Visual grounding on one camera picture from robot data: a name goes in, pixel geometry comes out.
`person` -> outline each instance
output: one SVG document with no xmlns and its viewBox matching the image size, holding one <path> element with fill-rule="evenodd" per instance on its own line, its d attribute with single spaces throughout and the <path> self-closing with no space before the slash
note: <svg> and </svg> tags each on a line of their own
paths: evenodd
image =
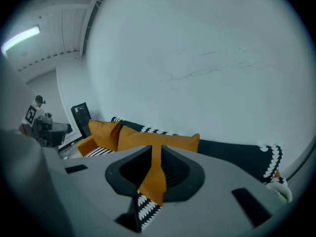
<svg viewBox="0 0 316 237">
<path fill-rule="evenodd" d="M 44 101 L 43 100 L 43 97 L 42 96 L 40 96 L 40 95 L 37 95 L 36 96 L 36 98 L 35 98 L 35 105 L 37 106 L 37 107 L 41 107 L 41 105 L 42 104 L 45 104 L 46 103 L 46 101 Z"/>
</svg>

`gray floor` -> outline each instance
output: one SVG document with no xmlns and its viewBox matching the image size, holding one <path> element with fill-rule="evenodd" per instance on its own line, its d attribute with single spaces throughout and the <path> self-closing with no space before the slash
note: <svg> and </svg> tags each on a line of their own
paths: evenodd
<svg viewBox="0 0 316 237">
<path fill-rule="evenodd" d="M 81 158 L 82 155 L 76 148 L 76 143 L 59 152 L 61 159 Z"/>
</svg>

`fluorescent light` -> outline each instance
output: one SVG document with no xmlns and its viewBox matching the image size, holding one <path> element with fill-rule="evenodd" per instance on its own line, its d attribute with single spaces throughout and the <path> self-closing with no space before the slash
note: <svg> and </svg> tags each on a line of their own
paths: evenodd
<svg viewBox="0 0 316 237">
<path fill-rule="evenodd" d="M 6 41 L 1 47 L 1 52 L 6 57 L 6 52 L 10 48 L 12 48 L 14 45 L 20 43 L 23 40 L 28 39 L 29 37 L 32 37 L 36 34 L 39 34 L 39 33 L 40 33 L 40 29 L 38 28 L 38 26 L 34 26 L 28 30 L 25 30 L 25 31 L 17 34 L 16 36 L 12 37 L 8 41 Z"/>
</svg>

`orange cushion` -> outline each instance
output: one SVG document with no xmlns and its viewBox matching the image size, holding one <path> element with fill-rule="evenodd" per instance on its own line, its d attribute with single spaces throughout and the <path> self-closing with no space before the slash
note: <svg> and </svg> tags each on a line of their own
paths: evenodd
<svg viewBox="0 0 316 237">
<path fill-rule="evenodd" d="M 137 132 L 125 125 L 119 134 L 118 150 L 127 150 L 147 145 L 153 147 L 152 166 L 138 190 L 143 195 L 162 206 L 163 194 L 166 192 L 166 180 L 161 168 L 161 146 L 166 145 L 197 152 L 198 143 L 198 133 L 192 137 L 144 133 Z"/>
<path fill-rule="evenodd" d="M 101 148 L 108 148 L 113 151 L 118 150 L 120 122 L 105 122 L 89 120 L 91 135 Z"/>
</svg>

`ceiling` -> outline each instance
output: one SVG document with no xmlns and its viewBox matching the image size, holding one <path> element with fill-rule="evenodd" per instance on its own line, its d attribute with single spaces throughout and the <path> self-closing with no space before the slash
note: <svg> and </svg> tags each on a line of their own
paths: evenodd
<svg viewBox="0 0 316 237">
<path fill-rule="evenodd" d="M 65 59 L 83 55 L 91 15 L 102 0 L 29 0 L 9 25 L 6 39 L 39 26 L 40 33 L 7 51 L 24 81 L 53 70 Z"/>
</svg>

